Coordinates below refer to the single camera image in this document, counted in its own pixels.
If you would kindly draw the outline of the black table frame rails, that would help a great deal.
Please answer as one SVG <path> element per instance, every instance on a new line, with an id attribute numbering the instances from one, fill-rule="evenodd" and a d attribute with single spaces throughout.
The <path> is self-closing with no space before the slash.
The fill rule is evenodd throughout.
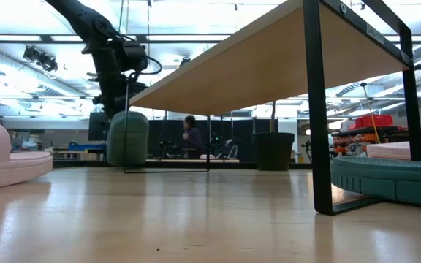
<path id="1" fill-rule="evenodd" d="M 106 161 L 80 161 L 80 160 L 55 160 L 54 168 L 68 167 L 112 167 Z M 257 163 L 237 162 L 236 160 L 210 160 L 210 164 L 204 159 L 184 160 L 184 159 L 165 159 L 161 161 L 151 160 L 144 164 L 134 164 L 129 168 L 163 168 L 163 169 L 256 169 Z"/>

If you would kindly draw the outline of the red plastic bin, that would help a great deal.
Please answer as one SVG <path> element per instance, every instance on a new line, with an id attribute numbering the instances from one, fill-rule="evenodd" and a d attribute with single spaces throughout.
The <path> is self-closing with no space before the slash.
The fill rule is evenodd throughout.
<path id="1" fill-rule="evenodd" d="M 362 129 L 366 127 L 386 127 L 392 126 L 393 119 L 391 115 L 364 115 L 356 118 L 353 124 L 349 125 L 349 130 Z"/>

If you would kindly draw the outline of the blue item on workbench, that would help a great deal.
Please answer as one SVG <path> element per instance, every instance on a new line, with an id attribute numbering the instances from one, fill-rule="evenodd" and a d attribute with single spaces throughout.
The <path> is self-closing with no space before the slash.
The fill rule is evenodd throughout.
<path id="1" fill-rule="evenodd" d="M 71 142 L 68 145 L 68 151 L 103 150 L 104 148 L 104 144 L 78 144 L 76 142 Z"/>

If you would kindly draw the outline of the pink rubber slide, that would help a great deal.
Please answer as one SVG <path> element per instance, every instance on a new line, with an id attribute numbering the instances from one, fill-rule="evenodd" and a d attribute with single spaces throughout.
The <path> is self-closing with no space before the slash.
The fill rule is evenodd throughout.
<path id="1" fill-rule="evenodd" d="M 8 131 L 0 124 L 0 187 L 22 183 L 49 173 L 53 158 L 44 151 L 13 153 Z"/>
<path id="2" fill-rule="evenodd" d="M 369 158 L 411 160 L 409 142 L 370 144 L 366 152 Z"/>

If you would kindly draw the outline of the person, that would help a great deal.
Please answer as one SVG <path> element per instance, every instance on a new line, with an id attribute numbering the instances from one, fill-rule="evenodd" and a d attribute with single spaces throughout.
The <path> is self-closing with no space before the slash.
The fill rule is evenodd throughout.
<path id="1" fill-rule="evenodd" d="M 196 119 L 193 115 L 188 115 L 183 121 L 186 150 L 190 159 L 200 159 L 204 153 L 205 144 L 202 140 L 200 130 L 196 125 Z"/>

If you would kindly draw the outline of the black background monitor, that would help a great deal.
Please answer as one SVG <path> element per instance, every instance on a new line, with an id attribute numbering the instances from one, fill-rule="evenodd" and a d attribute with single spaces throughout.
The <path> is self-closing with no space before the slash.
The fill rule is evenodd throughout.
<path id="1" fill-rule="evenodd" d="M 109 118 L 104 112 L 90 113 L 88 125 L 88 140 L 103 141 L 107 138 Z"/>

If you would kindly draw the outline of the green plant in black pot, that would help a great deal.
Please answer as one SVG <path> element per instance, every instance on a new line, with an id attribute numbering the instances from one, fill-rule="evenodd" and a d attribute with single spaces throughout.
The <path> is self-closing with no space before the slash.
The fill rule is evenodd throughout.
<path id="1" fill-rule="evenodd" d="M 252 134 L 257 169 L 259 171 L 288 171 L 295 142 L 293 133 L 275 131 L 276 101 L 272 102 L 269 132 Z"/>

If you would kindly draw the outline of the wooden shelf with black frame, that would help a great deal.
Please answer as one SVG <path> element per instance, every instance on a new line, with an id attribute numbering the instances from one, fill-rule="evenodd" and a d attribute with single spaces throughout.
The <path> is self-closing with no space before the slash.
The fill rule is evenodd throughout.
<path id="1" fill-rule="evenodd" d="M 342 0 L 286 0 L 129 100 L 131 106 L 211 116 L 308 94 L 314 207 L 332 202 L 327 88 L 401 72 L 411 158 L 421 161 L 411 29 L 382 1 L 363 0 L 400 37 L 394 45 Z"/>

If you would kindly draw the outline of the teal rubber slide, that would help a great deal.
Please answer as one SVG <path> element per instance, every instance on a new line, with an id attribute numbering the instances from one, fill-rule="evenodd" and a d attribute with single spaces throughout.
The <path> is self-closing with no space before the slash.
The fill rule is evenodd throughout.
<path id="1" fill-rule="evenodd" d="M 343 190 L 421 206 L 421 162 L 345 156 L 331 161 L 331 183 Z"/>
<path id="2" fill-rule="evenodd" d="M 149 122 L 142 113 L 115 114 L 107 133 L 107 162 L 114 167 L 143 165 L 148 157 L 148 135 Z"/>

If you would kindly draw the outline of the black partition panels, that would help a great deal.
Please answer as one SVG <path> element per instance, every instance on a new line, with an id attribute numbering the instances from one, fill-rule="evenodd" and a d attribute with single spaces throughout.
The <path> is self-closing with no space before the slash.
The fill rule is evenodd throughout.
<path id="1" fill-rule="evenodd" d="M 211 155 L 241 162 L 256 161 L 252 134 L 270 131 L 270 120 L 264 118 L 212 120 L 210 131 L 207 131 L 206 120 L 197 120 L 196 123 L 202 142 L 206 143 L 210 137 Z M 182 159 L 186 149 L 183 133 L 182 120 L 150 121 L 148 158 Z"/>

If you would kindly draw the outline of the storage rack with orange bins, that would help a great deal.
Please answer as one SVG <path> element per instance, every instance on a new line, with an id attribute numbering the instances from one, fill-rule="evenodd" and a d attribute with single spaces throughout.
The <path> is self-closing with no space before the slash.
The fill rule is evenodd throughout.
<path id="1" fill-rule="evenodd" d="M 401 126 L 364 127 L 334 132 L 332 138 L 332 148 L 338 156 L 356 156 L 365 153 L 369 144 L 406 142 L 409 131 Z"/>

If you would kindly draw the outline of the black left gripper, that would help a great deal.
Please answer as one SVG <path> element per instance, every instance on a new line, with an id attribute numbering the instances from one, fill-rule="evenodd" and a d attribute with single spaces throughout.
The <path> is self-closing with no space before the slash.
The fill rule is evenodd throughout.
<path id="1" fill-rule="evenodd" d="M 105 114 L 112 118 L 124 110 L 126 77 L 121 70 L 122 44 L 127 41 L 87 42 L 82 54 L 89 54 L 94 61 L 96 78 L 102 95 L 92 99 L 94 105 L 101 104 Z"/>

